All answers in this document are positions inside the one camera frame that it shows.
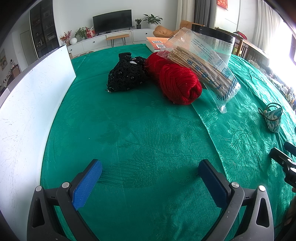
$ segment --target black lid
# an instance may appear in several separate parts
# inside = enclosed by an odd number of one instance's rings
[[[199,34],[204,34],[204,35],[210,36],[212,38],[225,41],[230,44],[232,44],[234,41],[233,36],[230,36],[229,34],[222,33],[220,31],[212,29],[212,28],[192,24],[191,30],[194,32],[197,32]]]

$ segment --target orange sofa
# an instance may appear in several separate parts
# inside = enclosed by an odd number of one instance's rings
[[[191,23],[191,22],[182,20],[180,23],[180,29],[182,29],[182,28],[191,29],[192,24],[200,25],[198,23]],[[180,29],[177,29],[175,31],[171,31],[165,27],[162,27],[161,25],[158,25],[155,28],[153,35],[158,38],[170,38],[170,37],[174,36]]]

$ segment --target red yarn ball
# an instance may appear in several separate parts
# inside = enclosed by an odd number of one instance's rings
[[[158,82],[159,73],[163,66],[166,64],[172,64],[171,61],[160,57],[157,53],[151,54],[145,61],[145,68],[148,74],[153,78],[154,81]]]
[[[166,64],[162,67],[159,86],[164,95],[175,104],[191,104],[202,93],[196,74],[178,64]]]

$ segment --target tv stand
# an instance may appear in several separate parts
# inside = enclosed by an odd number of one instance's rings
[[[69,53],[72,53],[73,57],[81,55],[83,53],[88,53],[89,51],[98,51],[110,47],[122,46],[122,45],[130,45],[130,44],[145,44],[147,38],[146,37],[153,37],[152,28],[142,28],[142,29],[131,29],[128,30],[121,30],[121,31],[112,31],[111,33],[100,33],[100,35],[96,37],[92,37],[90,39],[84,39],[79,41],[73,45],[68,46]],[[128,34],[129,37],[126,37],[126,40],[123,42],[122,40],[116,39],[114,40],[106,40],[109,37],[115,37],[118,35],[125,35]]]

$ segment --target bamboo skewer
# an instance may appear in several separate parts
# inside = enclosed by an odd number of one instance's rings
[[[187,49],[184,49],[184,48],[182,48],[182,47],[180,47],[180,46],[177,46],[177,50],[179,50],[179,51],[181,51],[181,52],[184,52],[184,53],[186,53],[186,54],[189,55],[189,56],[193,56],[193,57],[194,57],[195,59],[197,59],[201,64],[203,64],[204,67],[205,67],[208,71],[211,71],[211,72],[212,72],[212,71],[215,71],[216,74],[219,75],[219,77],[221,78],[221,80],[222,80],[225,84],[229,83],[228,79],[227,79],[224,75],[222,75],[220,71],[216,70],[216,68],[215,68],[213,65],[211,65],[209,62],[205,61],[204,59],[200,58],[199,56],[195,55],[194,53],[192,53],[192,52],[188,51]]]
[[[220,96],[224,96],[226,94],[232,83],[230,79],[222,75],[222,73],[209,62],[180,46],[177,46],[176,49],[170,52],[168,59],[183,67],[190,68],[205,84],[212,84],[210,85],[211,89]]]
[[[224,88],[221,89],[222,86],[220,86],[220,88],[219,88],[218,83],[214,82],[213,80],[211,80],[211,79],[209,79],[209,78],[207,78],[207,77],[204,77],[204,73],[202,73],[200,70],[197,70],[197,69],[195,68],[195,66],[198,67],[198,65],[195,65],[195,64],[191,64],[191,65],[190,65],[190,64],[187,62],[187,60],[190,60],[190,61],[192,61],[192,62],[194,63],[194,61],[193,61],[192,59],[189,59],[189,58],[187,58],[187,57],[185,58],[185,57],[183,57],[182,55],[180,55],[179,53],[177,53],[177,54],[173,53],[173,55],[169,55],[169,59],[172,60],[173,62],[177,63],[177,64],[180,64],[180,65],[182,65],[182,66],[184,66],[184,67],[187,67],[187,68],[192,69],[192,70],[197,74],[197,76],[198,76],[201,80],[203,80],[203,82],[204,82],[205,84],[212,83],[212,84],[215,86],[215,88],[216,88],[216,89],[215,89],[215,92],[216,92],[217,94],[219,94],[220,96],[223,96],[223,95],[225,94],[225,92],[227,91],[227,90],[225,91]]]

